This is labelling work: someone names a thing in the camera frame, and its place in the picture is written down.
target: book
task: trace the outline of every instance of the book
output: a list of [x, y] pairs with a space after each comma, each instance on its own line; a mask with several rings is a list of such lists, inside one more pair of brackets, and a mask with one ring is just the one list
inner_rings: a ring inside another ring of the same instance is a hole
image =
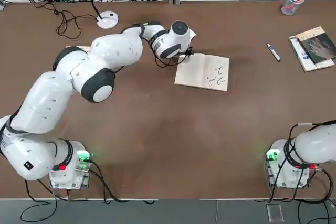
[[314, 64], [336, 57], [336, 47], [321, 26], [297, 34], [296, 37]]
[[335, 65], [332, 59], [325, 60], [320, 63], [314, 64], [314, 62], [308, 56], [306, 50], [302, 47], [301, 43], [299, 42], [296, 36], [290, 36], [288, 40], [305, 72], [322, 69], [322, 68], [328, 68], [328, 67], [332, 67]]
[[184, 57], [179, 58], [175, 84], [227, 91], [228, 58], [198, 53], [183, 60]]

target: hand illustration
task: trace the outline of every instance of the hand illustration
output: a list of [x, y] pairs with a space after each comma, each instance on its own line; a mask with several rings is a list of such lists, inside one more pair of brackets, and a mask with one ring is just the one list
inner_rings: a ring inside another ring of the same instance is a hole
[[318, 38], [312, 39], [309, 46], [311, 52], [324, 59], [335, 57], [330, 46], [326, 42], [321, 42]]

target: book cover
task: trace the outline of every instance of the book cover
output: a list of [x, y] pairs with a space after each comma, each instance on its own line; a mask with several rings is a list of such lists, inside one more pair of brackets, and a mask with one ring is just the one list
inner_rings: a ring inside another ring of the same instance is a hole
[[314, 64], [336, 57], [336, 47], [321, 26], [297, 34], [296, 37]]
[[314, 62], [312, 62], [311, 58], [308, 56], [305, 49], [302, 47], [301, 43], [299, 42], [296, 36], [290, 36], [288, 40], [305, 72], [322, 69], [322, 68], [328, 68], [328, 67], [332, 67], [335, 65], [333, 60], [331, 59], [325, 60], [315, 65]]

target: lamp base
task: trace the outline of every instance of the lamp base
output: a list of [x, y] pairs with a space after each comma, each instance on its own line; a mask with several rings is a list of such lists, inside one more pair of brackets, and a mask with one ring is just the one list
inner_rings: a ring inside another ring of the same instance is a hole
[[110, 29], [112, 27], [115, 27], [117, 23], [119, 22], [118, 14], [116, 14], [115, 12], [112, 12], [111, 10], [102, 12], [100, 16], [103, 19], [100, 19], [100, 17], [97, 17], [97, 24], [100, 28], [103, 28], [103, 29]]

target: glass cup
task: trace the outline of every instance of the glass cup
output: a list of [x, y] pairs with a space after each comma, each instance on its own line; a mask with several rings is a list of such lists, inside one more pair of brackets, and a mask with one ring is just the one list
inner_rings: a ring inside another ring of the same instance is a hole
[[281, 11], [285, 15], [293, 15], [304, 1], [305, 0], [286, 0]]

